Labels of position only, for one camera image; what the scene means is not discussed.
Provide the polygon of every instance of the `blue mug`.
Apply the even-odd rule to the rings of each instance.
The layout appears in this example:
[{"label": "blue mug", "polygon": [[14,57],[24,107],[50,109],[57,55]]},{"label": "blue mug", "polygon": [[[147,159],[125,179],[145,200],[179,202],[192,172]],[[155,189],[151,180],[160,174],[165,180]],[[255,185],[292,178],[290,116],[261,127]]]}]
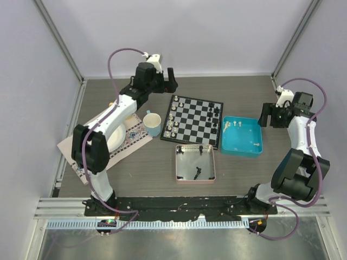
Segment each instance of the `blue mug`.
[{"label": "blue mug", "polygon": [[147,115],[143,118],[143,124],[150,136],[157,137],[160,134],[161,122],[162,119],[158,114],[151,113],[151,111],[147,110]]}]

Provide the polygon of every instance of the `chessboard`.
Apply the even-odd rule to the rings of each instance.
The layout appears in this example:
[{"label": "chessboard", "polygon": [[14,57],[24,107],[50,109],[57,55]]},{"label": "chessboard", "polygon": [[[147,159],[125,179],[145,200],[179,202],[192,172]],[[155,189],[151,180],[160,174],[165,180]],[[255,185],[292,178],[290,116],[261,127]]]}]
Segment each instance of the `chessboard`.
[{"label": "chessboard", "polygon": [[161,140],[218,149],[223,103],[173,95]]}]

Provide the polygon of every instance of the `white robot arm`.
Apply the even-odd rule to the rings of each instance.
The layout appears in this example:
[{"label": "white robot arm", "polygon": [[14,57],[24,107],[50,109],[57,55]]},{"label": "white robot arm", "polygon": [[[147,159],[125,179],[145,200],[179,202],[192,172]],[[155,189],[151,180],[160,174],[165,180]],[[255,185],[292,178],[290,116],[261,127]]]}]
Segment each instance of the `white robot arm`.
[{"label": "white robot arm", "polygon": [[[121,90],[118,103],[114,102],[88,125],[77,125],[73,132],[72,159],[80,167],[83,167],[82,141],[89,129],[95,126],[95,124],[97,125],[89,136],[86,146],[87,167],[95,192],[102,201],[112,208],[115,207],[117,198],[113,188],[110,186],[106,172],[106,166],[110,159],[107,148],[108,139],[128,116],[135,113],[148,100],[149,94],[174,93],[178,87],[172,68],[168,68],[169,80],[164,81],[162,66],[160,65],[161,56],[159,54],[148,55],[145,53],[144,56],[146,61],[139,63],[135,76],[131,77],[130,84]],[[109,113],[111,114],[102,121],[105,115]],[[96,206],[101,206],[94,192],[92,192],[92,201],[90,202],[97,204]]]},{"label": "white robot arm", "polygon": [[318,172],[314,163],[311,148],[316,155],[323,178],[330,168],[330,162],[321,158],[317,149],[314,129],[315,120],[308,125],[314,115],[310,112],[313,96],[278,87],[277,103],[264,103],[258,124],[266,127],[267,118],[271,116],[270,126],[288,128],[291,149],[276,169],[271,182],[257,184],[248,192],[247,206],[252,212],[264,212],[272,206],[270,198],[288,196],[294,200],[309,202],[318,190]]}]

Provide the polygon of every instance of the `blue plastic tray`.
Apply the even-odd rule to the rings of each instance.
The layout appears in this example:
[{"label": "blue plastic tray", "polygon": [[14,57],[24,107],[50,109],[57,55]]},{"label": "blue plastic tray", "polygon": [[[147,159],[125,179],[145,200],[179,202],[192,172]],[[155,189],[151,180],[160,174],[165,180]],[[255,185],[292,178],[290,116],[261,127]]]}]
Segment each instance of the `blue plastic tray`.
[{"label": "blue plastic tray", "polygon": [[[223,132],[224,125],[227,121],[231,123],[231,126]],[[262,137],[258,119],[225,116],[223,118],[221,132],[222,153],[245,157],[257,157],[261,154]]]}]

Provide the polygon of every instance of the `white chess piece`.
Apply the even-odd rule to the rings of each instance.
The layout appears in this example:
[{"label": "white chess piece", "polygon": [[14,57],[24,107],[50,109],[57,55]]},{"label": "white chess piece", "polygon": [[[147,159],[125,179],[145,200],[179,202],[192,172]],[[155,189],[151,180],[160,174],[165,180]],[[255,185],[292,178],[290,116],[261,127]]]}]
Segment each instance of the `white chess piece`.
[{"label": "white chess piece", "polygon": [[226,129],[229,127],[229,121],[227,121],[224,125],[223,133],[226,131]]}]

